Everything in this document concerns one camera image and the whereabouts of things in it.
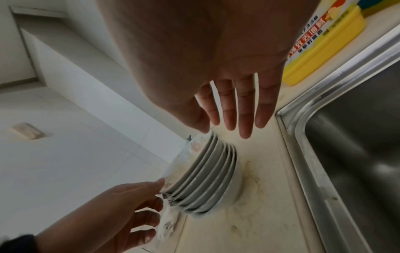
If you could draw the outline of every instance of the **kitchen counter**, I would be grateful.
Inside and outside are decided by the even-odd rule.
[[[296,86],[282,84],[276,111],[399,24],[397,13],[400,4],[369,17],[365,31],[316,72]],[[223,125],[214,130],[238,148],[243,193],[223,211],[188,217],[175,252],[324,252],[276,118],[248,140]]]

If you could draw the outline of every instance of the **hand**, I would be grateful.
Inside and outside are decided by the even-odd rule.
[[[184,124],[207,132],[223,119],[249,138],[278,99],[286,57],[319,0],[97,0],[148,98]],[[259,100],[255,113],[255,82]]]
[[[155,195],[164,186],[144,182],[115,186],[68,214],[36,236],[41,253],[121,253],[150,242],[154,229],[130,232],[142,225],[157,226],[158,213],[136,210],[163,209],[163,200]]]

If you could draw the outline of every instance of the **white bowl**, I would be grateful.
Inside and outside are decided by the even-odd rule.
[[[165,171],[161,193],[172,194],[185,182],[209,150],[214,135],[213,131],[200,134],[186,144]]]
[[[221,169],[224,166],[224,163],[226,161],[226,158],[228,156],[228,150],[229,144],[227,143],[222,143],[223,148],[222,148],[222,154],[220,155],[218,161],[215,164],[215,166],[212,168],[211,171],[206,170],[206,166],[199,172],[199,174],[193,179],[193,181],[190,183],[192,184],[192,189],[188,189],[188,191],[191,193],[188,196],[183,195],[183,192],[176,196],[174,199],[171,200],[170,205],[171,206],[176,206],[176,205],[189,205],[192,202],[196,201],[206,190],[209,188],[209,186],[213,183],[213,181],[216,179],[218,173],[221,171]]]
[[[229,161],[229,167],[227,170],[227,173],[225,174],[222,182],[220,182],[217,187],[217,189],[214,191],[214,193],[209,196],[208,200],[202,204],[200,207],[194,209],[194,208],[187,208],[184,210],[185,213],[202,213],[202,212],[207,212],[211,208],[213,208],[217,202],[221,199],[222,195],[224,194],[225,190],[228,188],[229,182],[233,176],[233,172],[235,171],[235,165],[236,165],[236,152],[234,147],[231,147],[231,152],[232,154],[232,159]]]
[[[171,194],[171,196],[168,197],[168,200],[172,200],[172,198],[184,199],[202,183],[220,158],[223,149],[223,143],[224,142],[218,137],[218,135],[215,134],[209,150],[206,152],[199,165],[197,165],[186,181],[173,194]]]
[[[243,176],[242,176],[242,168],[239,162],[238,153],[236,151],[236,165],[233,175],[229,181],[228,187],[224,191],[222,197],[219,201],[209,210],[205,212],[193,212],[191,216],[193,218],[203,218],[211,213],[215,213],[218,210],[222,210],[227,208],[228,206],[233,205],[242,194],[243,190]]]
[[[195,209],[199,208],[200,206],[204,205],[210,199],[210,197],[212,197],[212,195],[215,193],[215,191],[218,189],[218,187],[223,182],[223,180],[229,170],[230,164],[232,162],[233,154],[234,154],[233,146],[231,144],[228,144],[227,158],[224,162],[224,165],[222,166],[222,169],[219,171],[217,177],[215,179],[213,179],[213,182],[211,183],[211,185],[204,191],[204,193],[199,198],[197,198],[197,200],[193,201],[191,204],[189,204],[187,206],[178,205],[176,207],[186,213],[189,213],[191,210],[195,210]]]

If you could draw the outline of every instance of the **sink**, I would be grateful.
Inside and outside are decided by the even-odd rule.
[[[400,252],[400,25],[277,113],[328,253]]]

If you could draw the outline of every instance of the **black sleeve cuff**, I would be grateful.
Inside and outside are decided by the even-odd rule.
[[[33,235],[23,235],[0,245],[0,253],[39,253]]]

